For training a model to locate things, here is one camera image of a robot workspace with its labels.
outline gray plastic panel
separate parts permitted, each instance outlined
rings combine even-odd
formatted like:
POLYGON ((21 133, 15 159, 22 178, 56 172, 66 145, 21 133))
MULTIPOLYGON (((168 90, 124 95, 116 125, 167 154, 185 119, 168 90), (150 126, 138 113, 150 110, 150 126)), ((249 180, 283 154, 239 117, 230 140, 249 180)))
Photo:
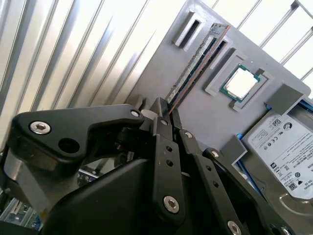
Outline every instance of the gray plastic panel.
MULTIPOLYGON (((196 0, 187 1, 141 75, 130 97, 141 94, 147 98, 147 103, 151 104, 158 96, 165 98, 213 23, 227 24, 223 18, 204 3, 196 0), (184 51, 177 47, 172 40, 190 11, 200 15, 205 23, 203 23, 201 31, 188 51, 184 51)), ((262 88, 262 95, 253 98, 247 108, 244 107, 240 112, 237 112, 229 106, 232 101, 230 97, 221 92, 212 96, 204 91, 212 79, 213 70, 209 67, 203 73, 179 106, 179 114, 184 129, 194 133, 202 143, 216 149, 224 146, 233 135, 247 132, 254 123, 260 120, 267 111, 264 105, 265 101, 283 83, 305 95, 310 93, 308 86, 299 81, 236 28, 231 27, 226 37, 232 41, 231 47, 245 55, 246 60, 242 64, 246 68, 253 73, 262 69, 265 71, 265 77, 272 77, 273 79, 270 86, 262 88)))
POLYGON ((299 101, 303 94, 296 89, 283 84, 274 95, 272 95, 267 104, 275 110, 276 113, 284 115, 288 113, 299 101))
POLYGON ((247 153, 247 149, 236 136, 233 136, 227 144, 221 148, 221 153, 232 165, 234 165, 244 154, 247 153))

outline hard drive label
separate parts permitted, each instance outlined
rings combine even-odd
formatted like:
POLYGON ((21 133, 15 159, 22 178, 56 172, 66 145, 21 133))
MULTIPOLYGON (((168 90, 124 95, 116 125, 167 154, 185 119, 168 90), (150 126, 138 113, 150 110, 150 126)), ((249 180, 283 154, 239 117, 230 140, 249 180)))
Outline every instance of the hard drive label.
POLYGON ((296 198, 313 198, 313 132, 288 115, 270 115, 247 139, 296 198))

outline metal screw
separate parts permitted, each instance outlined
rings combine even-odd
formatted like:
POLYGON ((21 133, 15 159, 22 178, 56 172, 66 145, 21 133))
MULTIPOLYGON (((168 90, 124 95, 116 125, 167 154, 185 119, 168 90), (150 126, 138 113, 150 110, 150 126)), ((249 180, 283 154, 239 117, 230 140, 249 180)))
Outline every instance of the metal screw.
POLYGON ((211 151, 211 153, 213 154, 214 157, 218 158, 219 157, 219 154, 215 151, 211 151))
POLYGON ((38 135, 48 134, 51 130, 51 127, 43 121, 35 121, 30 124, 29 128, 38 135))
POLYGON ((188 136, 188 138, 192 138, 192 134, 190 134, 189 132, 185 132, 185 135, 188 136))
POLYGON ((135 117, 138 117, 139 116, 139 113, 135 110, 132 110, 131 111, 132 115, 135 116, 135 117))
POLYGON ((167 121, 165 121, 165 120, 161 120, 161 123, 163 124, 163 125, 168 125, 168 123, 167 123, 167 121))
POLYGON ((288 231, 287 228, 285 228, 284 226, 282 226, 281 228, 282 228, 284 234, 286 234, 286 235, 291 235, 291 233, 288 231))
POLYGON ((230 229, 230 231, 234 234, 234 235, 241 235, 241 230, 239 228, 239 226, 234 222, 234 221, 228 221, 227 225, 230 229))
POLYGON ((178 213, 179 211, 179 204, 178 201, 176 201, 176 199, 174 197, 171 196, 166 196, 163 199, 163 203, 165 205, 165 208, 171 212, 171 213, 178 213))

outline barcode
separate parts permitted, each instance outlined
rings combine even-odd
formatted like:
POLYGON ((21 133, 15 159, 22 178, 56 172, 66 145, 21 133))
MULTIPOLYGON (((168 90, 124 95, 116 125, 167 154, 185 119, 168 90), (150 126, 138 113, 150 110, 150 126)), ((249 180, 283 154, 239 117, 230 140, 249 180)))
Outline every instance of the barcode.
POLYGON ((301 159, 299 162, 297 162, 296 165, 293 166, 293 168, 296 168, 296 166, 300 165, 300 163, 302 163, 303 161, 306 160, 306 157, 304 157, 303 159, 301 159))
POLYGON ((295 183, 292 183, 288 187, 291 189, 291 191, 293 191, 297 188, 297 185, 295 185, 295 183))
POLYGON ((309 187, 311 187, 313 183, 310 183, 308 186, 304 187, 304 190, 307 190, 309 187))
POLYGON ((272 123, 272 125, 276 127, 276 126, 278 126, 280 123, 282 123, 281 120, 276 119, 276 120, 272 123))

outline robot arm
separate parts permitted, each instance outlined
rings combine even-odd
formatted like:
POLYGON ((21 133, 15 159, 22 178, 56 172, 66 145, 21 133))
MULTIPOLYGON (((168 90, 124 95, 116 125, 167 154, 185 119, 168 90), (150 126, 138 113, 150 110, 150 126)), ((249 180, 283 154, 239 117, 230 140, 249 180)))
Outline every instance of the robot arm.
POLYGON ((131 105, 16 116, 2 188, 29 203, 52 234, 295 234, 216 149, 202 152, 158 98, 152 120, 131 105), (78 188, 82 164, 134 159, 78 188))

